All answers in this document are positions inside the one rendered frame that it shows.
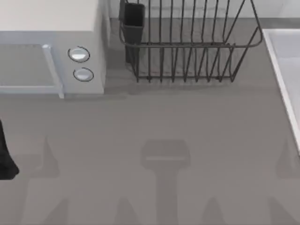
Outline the grey microwave knob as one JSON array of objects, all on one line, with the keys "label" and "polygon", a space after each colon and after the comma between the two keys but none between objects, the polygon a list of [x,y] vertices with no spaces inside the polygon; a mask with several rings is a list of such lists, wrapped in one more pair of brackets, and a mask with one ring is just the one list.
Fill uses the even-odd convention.
[{"label": "grey microwave knob", "polygon": [[72,61],[77,63],[84,63],[90,59],[90,52],[82,46],[68,49],[67,54]]},{"label": "grey microwave knob", "polygon": [[90,82],[94,78],[94,73],[86,67],[73,71],[73,77],[80,82]]}]

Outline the microwave oven door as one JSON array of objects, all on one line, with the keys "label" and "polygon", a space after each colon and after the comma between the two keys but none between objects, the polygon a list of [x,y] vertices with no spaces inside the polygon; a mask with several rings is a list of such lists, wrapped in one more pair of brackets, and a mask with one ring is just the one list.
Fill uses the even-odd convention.
[{"label": "microwave oven door", "polygon": [[48,44],[0,44],[0,94],[57,94],[61,77]]}]

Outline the pale microwave oven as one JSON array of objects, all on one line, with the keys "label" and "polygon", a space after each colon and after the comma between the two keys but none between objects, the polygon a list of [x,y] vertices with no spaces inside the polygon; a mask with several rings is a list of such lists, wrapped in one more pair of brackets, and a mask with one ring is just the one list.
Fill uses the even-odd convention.
[{"label": "pale microwave oven", "polygon": [[[0,0],[0,44],[51,45],[65,96],[104,93],[110,34],[107,0]],[[68,57],[77,46],[90,52],[87,62]],[[89,68],[93,80],[76,80],[79,68]]]}]

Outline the black cutlery holder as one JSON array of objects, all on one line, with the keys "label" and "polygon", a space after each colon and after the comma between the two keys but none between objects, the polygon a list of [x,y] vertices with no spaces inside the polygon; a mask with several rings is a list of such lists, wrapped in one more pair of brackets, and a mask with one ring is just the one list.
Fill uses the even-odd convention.
[{"label": "black cutlery holder", "polygon": [[120,0],[119,20],[124,37],[126,63],[136,64],[145,23],[145,5]]}]

